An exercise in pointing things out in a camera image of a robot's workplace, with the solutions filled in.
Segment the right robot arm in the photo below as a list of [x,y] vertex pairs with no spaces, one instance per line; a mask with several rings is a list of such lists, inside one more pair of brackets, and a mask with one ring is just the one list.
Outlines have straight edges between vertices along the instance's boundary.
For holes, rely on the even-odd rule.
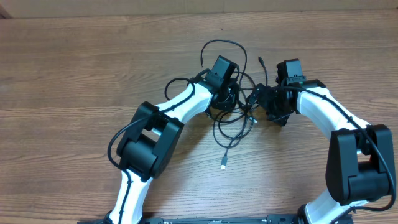
[[307,79],[298,59],[279,63],[275,81],[256,85],[246,101],[279,126],[293,113],[304,115],[329,140],[326,189],[302,205],[292,223],[352,223],[357,210],[390,209],[397,197],[391,130],[349,112],[324,83]]

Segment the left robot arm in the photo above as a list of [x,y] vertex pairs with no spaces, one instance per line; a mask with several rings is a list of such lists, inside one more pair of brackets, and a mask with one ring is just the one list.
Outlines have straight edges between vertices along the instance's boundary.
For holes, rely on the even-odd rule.
[[209,107],[229,97],[233,73],[239,66],[223,56],[193,78],[184,79],[184,91],[153,105],[140,104],[125,127],[110,140],[109,161],[121,172],[121,186],[114,208],[103,223],[139,223],[151,182],[165,170],[185,124]]

